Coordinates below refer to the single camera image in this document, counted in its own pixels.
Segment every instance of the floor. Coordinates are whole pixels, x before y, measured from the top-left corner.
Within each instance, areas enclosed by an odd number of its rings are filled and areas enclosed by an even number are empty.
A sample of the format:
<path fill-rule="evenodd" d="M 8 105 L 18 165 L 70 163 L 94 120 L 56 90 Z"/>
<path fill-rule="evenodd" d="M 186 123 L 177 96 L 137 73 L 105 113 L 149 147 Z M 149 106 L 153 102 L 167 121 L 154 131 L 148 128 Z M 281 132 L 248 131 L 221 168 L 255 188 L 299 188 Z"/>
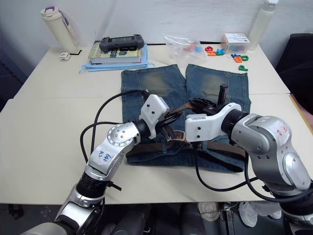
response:
<path fill-rule="evenodd" d="M 179 208 L 181 203 L 152 204 L 151 216 L 157 215 L 154 224 L 162 226 L 162 232 L 157 234 L 179 235 Z M 130 205 L 108 205 L 105 214 L 99 224 L 105 224 L 119 220 L 126 213 Z M 8 205 L 0 204 L 0 235 L 19 235 L 24 231 L 44 222 L 53 221 L 60 206 L 57 205 L 23 205 L 24 215 L 14 219 L 9 214 Z M 283 219 L 270 219 L 269 217 L 258 217 L 257 225 L 254 228 L 245 226 L 239 216 L 236 207 L 233 208 L 233 223 L 235 234 L 238 235 L 284 235 Z M 204 220 L 205 229 L 208 235 L 226 235 L 225 220 L 218 219 L 214 222 Z"/>

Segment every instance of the jeans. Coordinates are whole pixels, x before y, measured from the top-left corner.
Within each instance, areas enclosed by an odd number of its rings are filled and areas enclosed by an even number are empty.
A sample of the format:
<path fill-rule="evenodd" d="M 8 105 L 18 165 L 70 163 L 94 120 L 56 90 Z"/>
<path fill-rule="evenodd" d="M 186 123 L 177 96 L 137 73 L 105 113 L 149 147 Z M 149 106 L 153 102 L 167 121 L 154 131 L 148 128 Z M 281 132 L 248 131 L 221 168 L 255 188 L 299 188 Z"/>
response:
<path fill-rule="evenodd" d="M 122 72 L 122 92 L 127 90 L 145 90 L 150 94 L 161 96 L 170 108 L 179 107 L 190 98 L 205 98 L 217 102 L 220 85 L 228 84 L 226 102 L 235 102 L 241 105 L 245 112 L 250 111 L 251 101 L 248 95 L 247 73 L 232 73 L 213 70 L 189 64 L 186 69 L 186 79 L 180 73 L 177 65 L 160 68 L 125 70 Z M 140 93 L 127 94 L 122 97 L 123 122 L 135 121 L 140 115 L 144 103 Z M 173 130 L 184 130 L 185 117 L 191 114 L 186 110 L 180 118 L 170 126 Z M 153 140 L 144 140 L 142 143 L 162 142 L 160 134 Z M 228 136 L 218 136 L 212 141 L 228 143 Z M 241 172 L 244 169 L 242 159 L 227 153 L 206 149 L 206 142 L 202 143 L 199 155 L 199 167 L 222 171 Z M 156 166 L 194 166 L 194 152 L 183 143 L 175 143 L 171 148 L 166 145 L 161 151 L 139 153 L 127 157 L 129 164 L 156 165 Z"/>

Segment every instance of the water bottle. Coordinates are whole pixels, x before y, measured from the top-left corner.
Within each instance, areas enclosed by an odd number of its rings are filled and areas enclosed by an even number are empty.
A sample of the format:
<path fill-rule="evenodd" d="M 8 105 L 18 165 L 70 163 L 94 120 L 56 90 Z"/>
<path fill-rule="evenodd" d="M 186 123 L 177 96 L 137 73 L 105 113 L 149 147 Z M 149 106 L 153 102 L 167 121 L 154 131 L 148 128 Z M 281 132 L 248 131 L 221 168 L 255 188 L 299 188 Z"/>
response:
<path fill-rule="evenodd" d="M 259 44 L 270 19 L 272 18 L 278 0 L 265 0 L 262 8 L 260 9 L 258 16 L 256 17 L 248 39 L 250 40 L 249 50 L 255 50 L 256 46 Z"/>
<path fill-rule="evenodd" d="M 79 52 L 76 46 L 76 34 L 69 26 L 67 19 L 55 6 L 41 10 L 41 17 L 46 22 L 56 39 L 61 44 L 64 52 L 76 54 Z"/>

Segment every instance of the white wall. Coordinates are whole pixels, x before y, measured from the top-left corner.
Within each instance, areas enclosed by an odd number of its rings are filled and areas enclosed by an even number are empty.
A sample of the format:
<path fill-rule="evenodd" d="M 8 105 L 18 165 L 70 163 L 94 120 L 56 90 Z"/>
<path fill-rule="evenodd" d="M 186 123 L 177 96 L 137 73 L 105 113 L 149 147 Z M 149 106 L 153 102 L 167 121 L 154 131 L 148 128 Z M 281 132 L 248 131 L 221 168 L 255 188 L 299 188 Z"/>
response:
<path fill-rule="evenodd" d="M 57 40 L 40 17 L 51 5 L 62 9 L 80 37 L 92 45 L 102 36 L 140 33 L 163 43 L 162 32 L 194 32 L 220 41 L 224 32 L 249 33 L 261 0 L 0 0 L 1 49 L 30 74 Z M 292 33 L 313 31 L 312 0 L 280 0 L 261 47 L 275 66 Z"/>

